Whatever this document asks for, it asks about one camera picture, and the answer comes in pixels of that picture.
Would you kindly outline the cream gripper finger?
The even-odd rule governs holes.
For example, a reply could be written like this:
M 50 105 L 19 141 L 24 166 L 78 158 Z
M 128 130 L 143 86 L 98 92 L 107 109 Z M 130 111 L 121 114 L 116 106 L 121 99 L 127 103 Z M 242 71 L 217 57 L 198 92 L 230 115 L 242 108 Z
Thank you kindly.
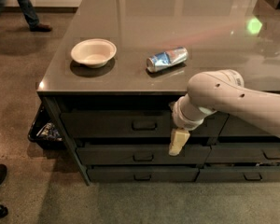
M 172 129 L 171 132 L 171 143 L 169 145 L 169 155 L 177 156 L 183 146 L 189 140 L 190 134 L 189 131 L 184 129 Z

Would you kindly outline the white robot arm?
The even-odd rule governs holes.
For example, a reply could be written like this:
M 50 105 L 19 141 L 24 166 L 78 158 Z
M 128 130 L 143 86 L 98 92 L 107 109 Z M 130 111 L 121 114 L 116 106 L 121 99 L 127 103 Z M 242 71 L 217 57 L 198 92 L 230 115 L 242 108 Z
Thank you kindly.
M 169 154 L 178 155 L 189 133 L 218 111 L 280 138 L 280 94 L 245 88 L 242 76 L 234 70 L 201 72 L 189 80 L 187 93 L 172 105 L 175 128 Z

